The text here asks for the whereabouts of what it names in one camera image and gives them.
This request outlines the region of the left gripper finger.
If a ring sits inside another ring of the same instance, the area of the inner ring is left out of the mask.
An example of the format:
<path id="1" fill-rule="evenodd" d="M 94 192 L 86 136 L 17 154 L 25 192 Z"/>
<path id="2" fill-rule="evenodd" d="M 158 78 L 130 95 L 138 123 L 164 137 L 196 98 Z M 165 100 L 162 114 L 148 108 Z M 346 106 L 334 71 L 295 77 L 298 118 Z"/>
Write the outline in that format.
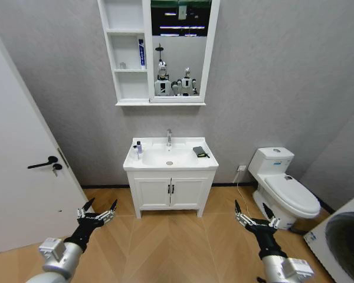
<path id="1" fill-rule="evenodd" d="M 88 214 L 88 210 L 91 208 L 95 198 L 89 199 L 81 208 L 77 209 L 77 218 L 85 218 Z"/>
<path id="2" fill-rule="evenodd" d="M 115 217 L 116 208 L 117 208 L 117 199 L 112 203 L 109 210 L 96 216 L 95 220 L 102 222 L 103 224 L 110 222 Z"/>

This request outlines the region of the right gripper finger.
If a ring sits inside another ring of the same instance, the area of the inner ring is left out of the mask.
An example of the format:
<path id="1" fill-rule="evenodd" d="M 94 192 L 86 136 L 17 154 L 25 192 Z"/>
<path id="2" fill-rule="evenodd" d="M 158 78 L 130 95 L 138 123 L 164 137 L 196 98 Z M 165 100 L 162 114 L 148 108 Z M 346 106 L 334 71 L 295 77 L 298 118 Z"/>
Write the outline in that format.
<path id="1" fill-rule="evenodd" d="M 278 229 L 280 218 L 277 218 L 273 211 L 265 203 L 263 203 L 263 208 L 267 217 L 269 218 L 269 226 L 273 227 L 274 229 Z"/>
<path id="2" fill-rule="evenodd" d="M 242 224 L 242 226 L 252 226 L 253 221 L 246 215 L 244 215 L 241 211 L 240 205 L 237 200 L 234 201 L 235 203 L 235 218 L 236 220 Z"/>

